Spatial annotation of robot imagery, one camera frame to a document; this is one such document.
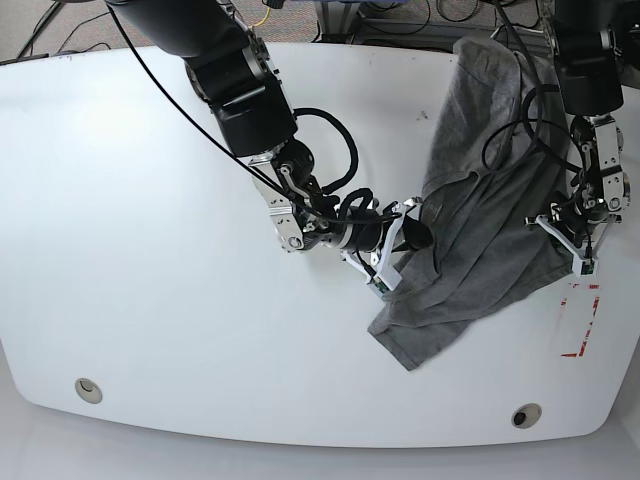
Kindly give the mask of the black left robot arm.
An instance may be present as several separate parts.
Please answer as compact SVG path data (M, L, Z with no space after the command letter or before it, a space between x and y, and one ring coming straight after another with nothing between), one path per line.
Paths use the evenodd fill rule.
M572 116L568 135L581 164L568 198L552 201L533 218L572 255L572 270L589 276L607 230L622 220L630 204L630 183L621 166L623 135L614 111L623 105L621 69L639 60L634 30L636 1L546 1L542 25L557 83L546 93L560 95Z

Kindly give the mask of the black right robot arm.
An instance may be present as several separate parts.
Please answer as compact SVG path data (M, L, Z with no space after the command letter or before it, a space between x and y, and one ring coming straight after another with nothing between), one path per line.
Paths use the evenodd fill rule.
M285 250L337 248L379 282L391 254L432 244L429 228L409 215L420 199L381 208L368 188L338 196L359 167L351 133L324 110L290 106L264 41L231 2L110 1L107 8L115 21L126 19L184 61L194 92L218 123L223 152L253 177ZM295 137L301 117L325 120L346 143L348 169L326 185L313 174L313 153Z

